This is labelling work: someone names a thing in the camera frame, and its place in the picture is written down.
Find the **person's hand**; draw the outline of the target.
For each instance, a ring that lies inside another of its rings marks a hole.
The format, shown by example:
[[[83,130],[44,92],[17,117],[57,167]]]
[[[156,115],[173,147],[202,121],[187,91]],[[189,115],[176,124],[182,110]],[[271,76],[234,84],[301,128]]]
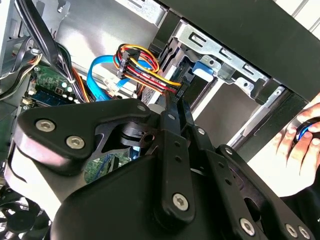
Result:
[[[276,158],[280,171],[291,180],[311,185],[320,165],[320,105],[297,116],[298,128],[290,128],[282,139],[275,137]]]

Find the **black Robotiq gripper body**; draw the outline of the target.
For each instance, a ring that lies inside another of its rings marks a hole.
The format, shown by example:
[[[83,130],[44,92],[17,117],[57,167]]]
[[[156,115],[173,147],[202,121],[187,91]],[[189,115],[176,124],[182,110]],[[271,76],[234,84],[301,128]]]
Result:
[[[53,240],[235,240],[210,179],[191,172],[195,218],[163,228],[154,215],[156,163],[135,160],[72,193],[57,211]]]

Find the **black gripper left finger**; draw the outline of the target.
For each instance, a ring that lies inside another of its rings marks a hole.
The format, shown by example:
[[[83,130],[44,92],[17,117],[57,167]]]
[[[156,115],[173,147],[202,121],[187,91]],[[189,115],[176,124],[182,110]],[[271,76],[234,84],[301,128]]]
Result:
[[[155,161],[156,220],[192,222],[196,209],[188,142],[181,135],[176,98],[171,93],[165,98],[160,114],[133,98],[34,108],[18,117],[15,147],[56,176],[73,177],[89,160],[131,146],[125,137],[144,131],[153,139],[142,138],[146,153],[136,160]]]

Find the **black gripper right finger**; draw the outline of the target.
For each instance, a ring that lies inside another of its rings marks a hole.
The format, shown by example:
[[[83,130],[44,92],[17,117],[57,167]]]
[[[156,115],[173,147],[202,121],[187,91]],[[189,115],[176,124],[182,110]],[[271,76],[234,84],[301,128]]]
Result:
[[[230,147],[213,147],[179,101],[189,142],[195,219],[186,240],[313,240],[315,235]]]

